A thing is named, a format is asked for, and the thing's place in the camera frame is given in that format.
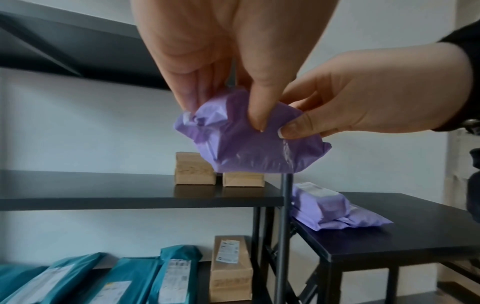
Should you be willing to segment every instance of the teal plastic mailer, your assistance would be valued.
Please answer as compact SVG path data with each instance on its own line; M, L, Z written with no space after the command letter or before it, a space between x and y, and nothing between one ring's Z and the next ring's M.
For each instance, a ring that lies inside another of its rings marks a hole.
M164 248L163 265L156 276L148 304L194 304L197 297L197 268L202 254L195 246Z
M104 256L99 252L57 261L0 304L61 303Z
M144 304L160 265L157 258L121 258L84 304Z
M6 299L47 268L14 264L0 265L0 301Z

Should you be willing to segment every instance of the purple package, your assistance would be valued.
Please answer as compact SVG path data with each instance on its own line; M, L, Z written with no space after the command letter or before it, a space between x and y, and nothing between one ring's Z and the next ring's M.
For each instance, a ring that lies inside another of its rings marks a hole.
M298 185L302 185L296 184L293 190L291 215L315 231L347 227L374 227L393 223L379 214L350 204L348 199L338 192L320 188L312 183L303 184L309 184L310 189L321 189L316 195L318 198L312 199L311 194L296 191L299 188Z
M350 202L345 196L310 182L293 185L292 198L292 214L302 219L300 221L320 224L345 217L350 212Z
M227 89L194 115L184 113L174 127L193 140L201 156L219 173L297 173L332 147L319 135L281 139L279 128L302 114L282 103L273 109L266 130L259 132L249 123L248 105L245 89Z

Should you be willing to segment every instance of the white-tipped fingernail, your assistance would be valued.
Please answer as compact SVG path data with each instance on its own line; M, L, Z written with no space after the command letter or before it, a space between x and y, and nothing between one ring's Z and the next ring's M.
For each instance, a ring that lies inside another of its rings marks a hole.
M278 129L278 137L285 139L285 137L282 135L282 128Z

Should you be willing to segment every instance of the brown box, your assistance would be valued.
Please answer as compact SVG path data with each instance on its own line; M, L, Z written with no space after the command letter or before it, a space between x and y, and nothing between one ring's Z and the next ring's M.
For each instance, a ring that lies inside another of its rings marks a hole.
M177 152L175 185L215 185L217 174L200 153Z
M222 241L238 241L238 263L216 261ZM252 299L254 269L250 261L247 243L243 236L216 236L211 257L210 302L230 302Z
M265 187L265 176L261 173L230 172L223 174L224 187Z

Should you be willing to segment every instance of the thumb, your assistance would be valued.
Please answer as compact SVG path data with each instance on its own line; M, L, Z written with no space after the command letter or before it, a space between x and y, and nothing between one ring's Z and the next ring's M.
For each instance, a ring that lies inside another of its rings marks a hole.
M252 83L248 117L255 129L264 131L267 128L270 112L279 102L287 84L288 82L280 85L265 86L256 82Z
M349 124L347 113L335 98L287 123L279 130L278 135L285 139L296 139L323 132L334 134L347 129Z

